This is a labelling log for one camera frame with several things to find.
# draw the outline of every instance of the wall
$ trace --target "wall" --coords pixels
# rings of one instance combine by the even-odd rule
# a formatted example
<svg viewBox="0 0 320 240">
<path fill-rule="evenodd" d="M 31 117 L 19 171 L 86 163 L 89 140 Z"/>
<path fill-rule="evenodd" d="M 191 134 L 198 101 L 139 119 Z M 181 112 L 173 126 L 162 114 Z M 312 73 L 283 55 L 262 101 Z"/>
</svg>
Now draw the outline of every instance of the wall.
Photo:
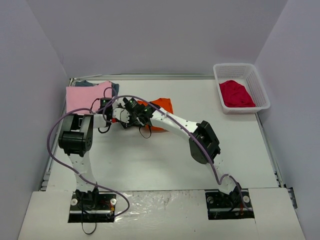
<svg viewBox="0 0 320 240">
<path fill-rule="evenodd" d="M 307 239 L 319 239 L 320 1 L 289 0 L 255 65 L 270 98 L 266 130 Z"/>
<path fill-rule="evenodd" d="M 68 77 L 254 63 L 287 0 L 27 0 Z"/>
<path fill-rule="evenodd" d="M 15 240 L 48 161 L 46 135 L 68 79 L 25 0 L 1 1 L 0 33 L 0 238 Z"/>
</svg>

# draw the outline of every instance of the red cloth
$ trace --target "red cloth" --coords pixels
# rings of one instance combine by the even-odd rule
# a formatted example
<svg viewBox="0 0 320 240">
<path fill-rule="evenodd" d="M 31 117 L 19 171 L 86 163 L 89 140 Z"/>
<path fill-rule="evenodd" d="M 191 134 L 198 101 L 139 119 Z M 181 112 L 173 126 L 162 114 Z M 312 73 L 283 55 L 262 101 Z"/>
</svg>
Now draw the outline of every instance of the red cloth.
<svg viewBox="0 0 320 240">
<path fill-rule="evenodd" d="M 234 80 L 219 84 L 224 104 L 229 108 L 253 108 L 254 101 L 246 88 Z"/>
</svg>

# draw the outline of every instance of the pink cloth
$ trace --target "pink cloth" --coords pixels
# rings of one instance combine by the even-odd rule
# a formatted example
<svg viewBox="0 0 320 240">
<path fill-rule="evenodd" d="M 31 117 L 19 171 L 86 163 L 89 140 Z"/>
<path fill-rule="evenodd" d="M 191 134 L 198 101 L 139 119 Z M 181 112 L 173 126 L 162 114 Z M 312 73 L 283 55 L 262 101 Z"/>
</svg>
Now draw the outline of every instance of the pink cloth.
<svg viewBox="0 0 320 240">
<path fill-rule="evenodd" d="M 90 108 L 95 99 L 104 97 L 104 90 L 111 87 L 111 82 L 105 81 L 97 86 L 67 86 L 66 87 L 66 112 L 79 108 Z M 105 91 L 106 98 L 112 98 L 112 90 Z M 92 110 L 95 112 L 100 107 L 100 101 L 95 101 Z M 88 111 L 77 111 L 77 114 L 88 114 Z"/>
</svg>

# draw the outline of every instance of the orange cloth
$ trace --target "orange cloth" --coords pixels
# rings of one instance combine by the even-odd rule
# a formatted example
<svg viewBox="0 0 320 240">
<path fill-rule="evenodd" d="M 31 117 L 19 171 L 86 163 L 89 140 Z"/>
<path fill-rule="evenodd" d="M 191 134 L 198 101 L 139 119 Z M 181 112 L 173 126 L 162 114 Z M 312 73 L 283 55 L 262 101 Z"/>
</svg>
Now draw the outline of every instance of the orange cloth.
<svg viewBox="0 0 320 240">
<path fill-rule="evenodd" d="M 138 101 L 139 104 L 143 104 L 143 105 L 147 105 L 145 102 L 143 101 Z M 156 104 L 158 106 L 160 106 L 161 108 L 164 108 L 164 110 L 168 111 L 169 113 L 172 113 L 174 114 L 174 110 L 172 108 L 172 104 L 171 104 L 171 100 L 170 98 L 159 98 L 157 100 L 154 100 L 154 101 L 151 101 L 152 104 Z M 151 130 L 153 131 L 163 131 L 162 128 L 160 127 L 155 127 L 155 126 L 152 126 L 151 127 Z"/>
</svg>

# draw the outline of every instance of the white laundry basket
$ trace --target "white laundry basket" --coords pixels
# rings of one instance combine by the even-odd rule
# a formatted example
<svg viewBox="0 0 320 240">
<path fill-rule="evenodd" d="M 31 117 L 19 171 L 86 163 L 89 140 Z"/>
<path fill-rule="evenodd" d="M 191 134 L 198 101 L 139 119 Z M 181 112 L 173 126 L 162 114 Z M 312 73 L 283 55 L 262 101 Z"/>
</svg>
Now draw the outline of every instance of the white laundry basket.
<svg viewBox="0 0 320 240">
<path fill-rule="evenodd" d="M 248 63 L 222 63 L 213 66 L 215 81 L 225 114 L 254 114 L 270 107 L 269 98 L 261 82 L 257 69 Z M 220 85 L 234 80 L 245 87 L 256 107 L 227 107 L 221 94 Z"/>
</svg>

